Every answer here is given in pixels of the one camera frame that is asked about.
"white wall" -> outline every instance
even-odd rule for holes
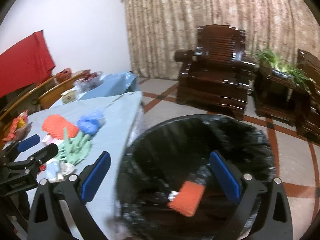
[[[39,30],[56,64],[54,73],[67,67],[131,70],[121,0],[16,0],[0,25],[0,54]]]

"blue gripper pad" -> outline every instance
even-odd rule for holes
[[[216,152],[210,153],[209,163],[229,201],[240,203],[240,185]]]
[[[28,149],[30,149],[31,147],[37,145],[40,142],[40,136],[35,134],[25,140],[23,140],[22,142],[19,143],[18,145],[18,152],[24,152]]]
[[[111,157],[108,152],[104,152],[102,158],[100,158],[98,163],[95,163],[95,167],[88,175],[87,179],[82,184],[81,188],[81,200],[84,203],[93,200],[95,194],[97,193],[100,184],[102,183],[104,177],[106,176],[111,165]]]

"potted plant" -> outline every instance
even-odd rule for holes
[[[265,68],[268,72],[270,72],[270,74],[290,79],[296,86],[299,86],[310,93],[307,81],[314,82],[313,79],[308,78],[304,71],[300,68],[297,68],[295,64],[291,64],[282,59],[279,54],[275,53],[269,48],[253,52],[253,54],[259,60],[260,67]]]

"metal screw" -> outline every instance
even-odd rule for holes
[[[73,175],[71,175],[71,176],[69,177],[69,180],[70,180],[70,181],[75,181],[77,178],[78,178],[78,176],[73,174]]]
[[[276,184],[280,184],[280,183],[281,183],[281,179],[275,178],[275,183],[276,183]]]
[[[252,176],[248,173],[244,174],[243,177],[245,180],[252,180]]]
[[[44,184],[46,184],[47,183],[47,179],[41,179],[41,181],[40,181],[40,184],[41,185],[44,185]]]

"wooden chair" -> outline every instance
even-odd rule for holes
[[[299,118],[297,133],[311,133],[320,140],[320,60],[310,52],[298,49],[297,64],[298,68],[303,69],[306,75],[315,81],[308,82],[311,92],[310,107]]]
[[[2,139],[8,134],[12,120],[22,111],[31,107],[35,108],[36,106],[31,105],[31,101],[35,100],[37,102],[39,96],[54,87],[54,78],[55,76],[52,76],[38,86],[36,84],[30,85],[0,111],[0,144]]]
[[[73,82],[82,78],[84,73],[85,71],[78,71],[72,74],[70,79],[58,85],[54,83],[55,76],[52,76],[37,87],[32,85],[27,93],[25,93],[25,91],[21,93],[23,95],[19,95],[18,100],[9,103],[5,107],[5,111],[2,111],[2,115],[0,115],[0,142],[8,134],[12,120],[25,110],[27,101],[35,100],[40,104],[42,109],[48,109],[61,97],[61,93],[71,89]]]
[[[76,80],[83,78],[85,72],[85,70],[81,70],[76,73],[73,73],[71,75],[71,78],[63,81],[62,83],[58,84],[54,88],[48,90],[43,95],[41,95],[39,97],[41,109],[48,109],[50,106],[52,106],[59,98],[61,98],[61,94],[63,92],[73,88],[73,83]]]
[[[244,50],[245,31],[228,25],[198,27],[196,50],[175,53],[175,61],[183,63],[177,103],[222,107],[242,120],[255,65]]]

